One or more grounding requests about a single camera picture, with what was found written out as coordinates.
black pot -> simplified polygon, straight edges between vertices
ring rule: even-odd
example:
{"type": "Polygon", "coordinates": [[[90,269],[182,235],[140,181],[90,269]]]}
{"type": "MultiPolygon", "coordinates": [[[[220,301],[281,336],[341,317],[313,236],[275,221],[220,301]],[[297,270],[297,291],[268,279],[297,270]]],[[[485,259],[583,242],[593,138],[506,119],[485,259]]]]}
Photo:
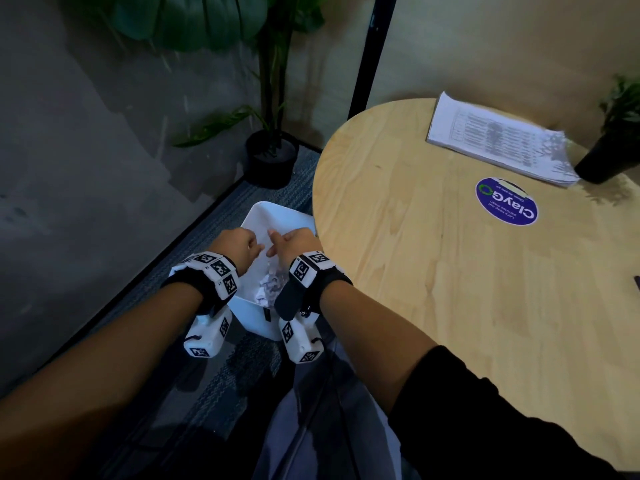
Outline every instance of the black pot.
{"type": "Polygon", "coordinates": [[[580,178],[592,184],[602,184],[640,162],[640,148],[620,145],[604,135],[593,149],[575,166],[580,178]]]}
{"type": "Polygon", "coordinates": [[[246,141],[249,168],[244,174],[247,182],[266,189],[281,189],[291,180],[293,165],[298,160],[298,141],[282,133],[281,144],[269,151],[271,140],[267,130],[253,133],[246,141]]]}

wooden tabletop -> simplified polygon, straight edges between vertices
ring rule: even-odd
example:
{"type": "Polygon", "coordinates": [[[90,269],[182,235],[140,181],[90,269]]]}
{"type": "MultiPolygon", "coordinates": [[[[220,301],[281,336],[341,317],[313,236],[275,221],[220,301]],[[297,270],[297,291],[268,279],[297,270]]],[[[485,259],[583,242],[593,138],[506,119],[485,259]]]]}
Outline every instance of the wooden tabletop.
{"type": "Polygon", "coordinates": [[[640,470],[640,187],[562,189],[428,144],[434,106],[382,104],[332,136],[313,190],[325,252],[521,412],[640,470]],[[527,192],[535,223],[487,212],[488,177],[527,192]]]}

beige wall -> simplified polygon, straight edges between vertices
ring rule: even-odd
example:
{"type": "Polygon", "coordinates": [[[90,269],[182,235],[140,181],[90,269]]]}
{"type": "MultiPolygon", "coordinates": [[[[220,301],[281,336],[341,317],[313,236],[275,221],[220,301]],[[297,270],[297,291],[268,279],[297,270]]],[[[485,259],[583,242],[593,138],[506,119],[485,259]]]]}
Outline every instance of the beige wall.
{"type": "Polygon", "coordinates": [[[449,95],[590,145],[614,73],[640,72],[640,0],[397,0],[369,106],[449,95]]]}
{"type": "Polygon", "coordinates": [[[329,0],[325,26],[295,34],[287,69],[284,129],[324,146],[347,120],[375,0],[329,0]]]}

forearm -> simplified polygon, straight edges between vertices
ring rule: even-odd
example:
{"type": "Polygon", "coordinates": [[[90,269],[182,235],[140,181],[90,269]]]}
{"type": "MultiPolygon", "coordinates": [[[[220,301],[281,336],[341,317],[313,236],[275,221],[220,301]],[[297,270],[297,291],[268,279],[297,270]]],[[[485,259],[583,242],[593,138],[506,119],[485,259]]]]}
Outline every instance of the forearm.
{"type": "Polygon", "coordinates": [[[389,413],[412,370],[436,342],[411,322],[343,281],[327,286],[320,308],[358,377],[389,413]]]}
{"type": "Polygon", "coordinates": [[[2,400],[0,472],[37,477],[38,458],[47,477],[66,476],[136,395],[201,301],[194,288],[169,285],[2,400]]]}

grey wall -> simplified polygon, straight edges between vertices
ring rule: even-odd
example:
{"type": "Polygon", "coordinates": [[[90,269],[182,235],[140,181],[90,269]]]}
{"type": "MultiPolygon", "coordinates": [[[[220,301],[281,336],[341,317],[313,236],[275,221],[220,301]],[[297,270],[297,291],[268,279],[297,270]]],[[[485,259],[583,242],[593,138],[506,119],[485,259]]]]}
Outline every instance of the grey wall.
{"type": "Polygon", "coordinates": [[[56,0],[0,0],[0,394],[32,373],[242,175],[251,122],[168,142],[259,104],[248,49],[119,45],[56,0]]]}

